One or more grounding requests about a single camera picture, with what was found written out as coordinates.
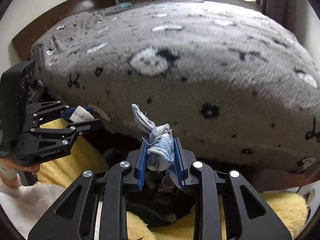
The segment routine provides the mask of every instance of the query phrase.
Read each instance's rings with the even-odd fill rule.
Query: yellow cushion
[[[41,128],[60,129],[67,125],[68,122],[60,118],[41,125]],[[84,170],[97,173],[107,169],[109,166],[98,150],[79,136],[73,144],[71,155],[41,164],[38,180],[67,188]]]

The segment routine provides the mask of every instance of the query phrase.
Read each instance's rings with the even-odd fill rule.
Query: blue gripper pad
[[[180,155],[176,138],[173,139],[173,150],[174,150],[174,161],[176,164],[177,175],[178,175],[178,182],[181,187],[181,190],[183,190],[185,186],[184,177],[183,177],[183,166],[182,166],[181,155]]]
[[[92,107],[84,107],[84,109],[87,110],[90,114],[93,114],[93,108]],[[65,119],[65,120],[69,120],[75,110],[76,110],[76,108],[68,108],[68,109],[66,109],[61,114],[61,118]]]
[[[138,189],[141,191],[143,184],[144,184],[144,178],[146,174],[146,166],[147,166],[147,156],[148,156],[148,145],[144,143],[142,154],[141,154],[141,160],[140,160],[140,165],[139,165],[139,170],[138,170]]]

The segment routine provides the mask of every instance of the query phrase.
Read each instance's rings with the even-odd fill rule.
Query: fuzzy blanket
[[[31,54],[51,96],[92,106],[111,132],[141,139],[136,102],[197,157],[294,172],[320,155],[318,69],[260,12],[202,0],[84,12]]]

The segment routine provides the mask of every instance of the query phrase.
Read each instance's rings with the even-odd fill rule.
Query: brown headboard
[[[71,15],[116,5],[115,0],[68,0],[57,5],[22,29],[12,44],[22,61],[30,58],[31,46],[52,26]]]

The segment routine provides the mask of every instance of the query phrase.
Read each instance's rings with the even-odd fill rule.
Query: white fuzzy fabric
[[[43,183],[12,189],[0,179],[0,204],[15,228],[27,239],[32,227],[63,191],[63,187]]]

